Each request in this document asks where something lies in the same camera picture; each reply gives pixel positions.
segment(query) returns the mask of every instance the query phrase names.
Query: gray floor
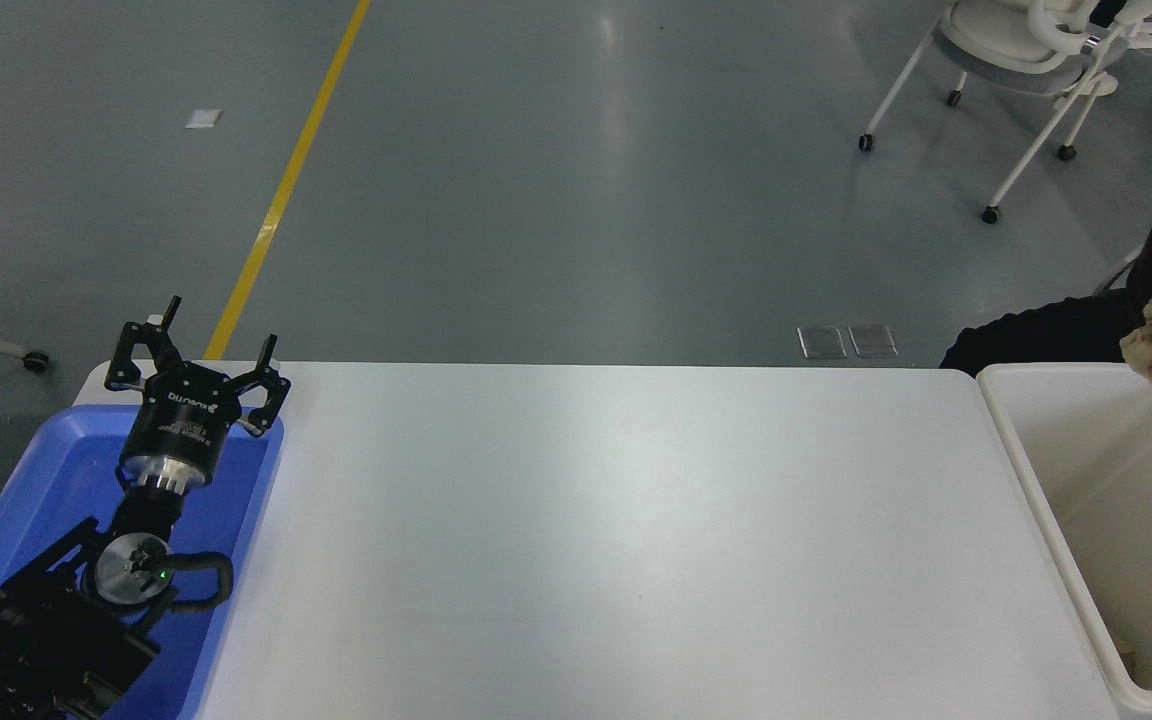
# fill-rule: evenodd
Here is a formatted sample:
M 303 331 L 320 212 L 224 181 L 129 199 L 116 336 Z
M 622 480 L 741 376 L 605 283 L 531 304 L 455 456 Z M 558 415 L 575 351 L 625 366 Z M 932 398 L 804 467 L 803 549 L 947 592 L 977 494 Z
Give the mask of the gray floor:
M 934 51 L 940 3 L 374 0 L 229 357 L 803 365 L 797 325 L 964 325 L 1083 295 L 1152 223 L 1152 53 L 1079 158 Z M 127 319 L 200 355 L 353 3 L 0 3 L 0 487 Z M 223 108 L 184 131 L 189 111 Z M 111 509 L 93 509 L 96 514 Z

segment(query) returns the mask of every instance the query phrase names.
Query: white chair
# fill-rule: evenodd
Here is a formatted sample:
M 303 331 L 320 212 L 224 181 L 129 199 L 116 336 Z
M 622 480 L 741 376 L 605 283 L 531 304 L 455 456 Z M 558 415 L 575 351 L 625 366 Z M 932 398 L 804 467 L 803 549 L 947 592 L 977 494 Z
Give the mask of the white chair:
M 1074 138 L 1087 120 L 1097 97 L 1111 94 L 1117 88 L 1116 79 L 1105 71 L 1105 67 L 1128 47 L 1152 47 L 1149 35 L 1152 26 L 1143 22 L 1152 14 L 1152 0 L 1126 0 L 1108 28 L 1089 24 L 1087 18 L 1097 5 L 1098 0 L 950 0 L 865 126 L 861 150 L 873 150 L 874 129 L 909 79 L 923 51 L 933 43 L 963 69 L 946 99 L 952 108 L 963 97 L 969 73 L 1011 90 L 1056 97 L 1056 108 L 1047 126 L 1030 143 L 980 215 L 986 223 L 998 222 L 998 204 L 1002 196 L 1074 101 L 1081 96 L 1086 99 L 1074 128 L 1058 150 L 1061 160 L 1074 159 Z

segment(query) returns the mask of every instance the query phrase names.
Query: white table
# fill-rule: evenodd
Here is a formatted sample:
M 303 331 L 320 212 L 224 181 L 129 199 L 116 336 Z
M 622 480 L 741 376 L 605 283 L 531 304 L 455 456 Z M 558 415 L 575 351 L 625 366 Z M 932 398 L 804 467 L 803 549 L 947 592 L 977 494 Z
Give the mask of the white table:
M 206 720 L 1116 717 L 967 376 L 282 372 Z

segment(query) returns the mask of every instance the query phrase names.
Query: white plastic bin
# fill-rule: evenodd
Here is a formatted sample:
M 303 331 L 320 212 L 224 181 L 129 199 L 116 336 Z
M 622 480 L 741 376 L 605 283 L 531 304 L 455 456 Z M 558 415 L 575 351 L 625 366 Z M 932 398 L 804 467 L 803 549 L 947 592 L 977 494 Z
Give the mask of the white plastic bin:
M 1124 717 L 1152 717 L 1152 386 L 1124 365 L 978 378 Z M 1135 651 L 1135 682 L 1111 635 Z

